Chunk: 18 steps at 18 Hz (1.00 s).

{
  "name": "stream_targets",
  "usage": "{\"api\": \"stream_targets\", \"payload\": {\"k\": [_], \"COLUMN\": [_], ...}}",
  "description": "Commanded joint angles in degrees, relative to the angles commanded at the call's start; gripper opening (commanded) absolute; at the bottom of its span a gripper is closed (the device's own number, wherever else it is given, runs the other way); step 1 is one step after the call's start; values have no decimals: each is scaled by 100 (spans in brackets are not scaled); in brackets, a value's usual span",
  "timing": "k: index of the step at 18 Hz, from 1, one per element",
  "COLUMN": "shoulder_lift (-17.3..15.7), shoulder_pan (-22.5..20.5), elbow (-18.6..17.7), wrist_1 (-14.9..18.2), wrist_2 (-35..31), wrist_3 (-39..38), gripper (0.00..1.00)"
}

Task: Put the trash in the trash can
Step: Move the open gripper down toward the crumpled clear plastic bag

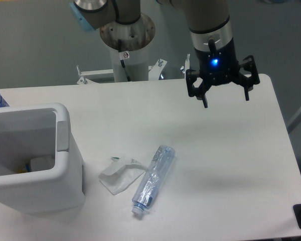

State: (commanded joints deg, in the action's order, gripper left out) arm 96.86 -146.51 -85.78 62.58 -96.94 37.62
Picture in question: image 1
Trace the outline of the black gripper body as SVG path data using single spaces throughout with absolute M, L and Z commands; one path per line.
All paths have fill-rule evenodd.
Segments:
M 202 86 L 218 86 L 233 82 L 239 82 L 239 63 L 236 58 L 234 40 L 227 45 L 210 51 L 195 50 L 199 60 L 199 77 L 202 79 Z

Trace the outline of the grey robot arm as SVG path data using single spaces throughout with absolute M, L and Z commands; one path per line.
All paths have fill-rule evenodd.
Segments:
M 236 58 L 228 4 L 226 1 L 161 1 L 186 17 L 200 70 L 186 70 L 190 97 L 207 105 L 212 86 L 235 83 L 248 95 L 260 83 L 253 56 L 242 63 Z M 140 1 L 72 1 L 70 9 L 81 28 L 99 30 L 103 42 L 115 50 L 124 80 L 132 81 L 134 51 L 145 48 L 154 38 L 153 21 L 140 10 Z

